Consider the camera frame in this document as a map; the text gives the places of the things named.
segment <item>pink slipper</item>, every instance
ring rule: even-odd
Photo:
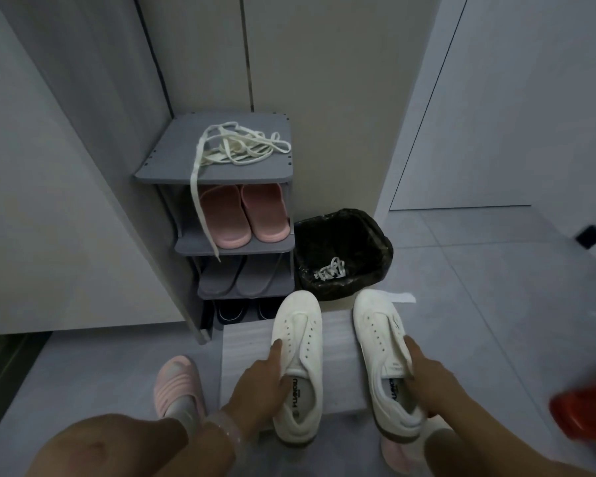
[[[254,235],[264,243],[282,241],[289,235],[289,221],[280,184],[246,184],[241,200]]]
[[[206,186],[199,201],[212,239],[218,247],[235,249],[245,246],[252,239],[238,187]]]
[[[181,364],[183,368],[170,374],[168,369],[175,362]],[[154,408],[157,409],[159,418],[163,418],[170,404],[183,395],[194,398],[199,417],[204,419],[205,401],[203,401],[199,371],[193,361],[180,355],[168,360],[157,375],[157,381],[154,384]]]
[[[395,472],[401,475],[407,475],[411,472],[411,463],[404,455],[403,445],[393,442],[386,437],[382,437],[380,442],[382,448],[382,457],[387,465]]]

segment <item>shoe rack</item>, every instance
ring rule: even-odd
[[[170,215],[174,220],[177,239],[175,251],[183,257],[190,257],[199,274],[214,258],[212,246],[206,239],[199,218],[195,212],[190,194],[190,174],[196,145],[203,131],[210,125],[236,121],[240,125],[258,130],[270,136],[273,132],[280,134],[281,140],[292,143],[289,117],[286,114],[251,113],[251,112],[191,112],[175,117],[161,136],[159,143],[152,150],[135,173],[138,181],[155,184],[162,194]],[[237,166],[233,164],[213,164],[202,167],[199,171],[199,185],[229,184],[271,184],[279,183],[287,214],[289,216],[290,234],[275,243],[264,243],[252,234],[252,239],[243,247],[235,249],[219,248],[223,256],[246,256],[257,258],[261,255],[278,254],[279,263],[269,286],[261,294],[253,297],[286,296],[295,287],[294,283],[294,216],[292,210],[292,179],[294,167],[292,152],[288,154],[274,153],[269,158],[255,164]],[[193,288],[201,299],[235,299],[243,298],[234,285],[223,296],[209,297],[198,286]]]

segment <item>trash bin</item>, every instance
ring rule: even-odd
[[[393,260],[393,245],[366,212],[341,209],[295,224],[294,258],[301,286],[318,301],[351,296],[381,281]],[[334,257],[344,262],[346,276],[319,280],[315,273]]]

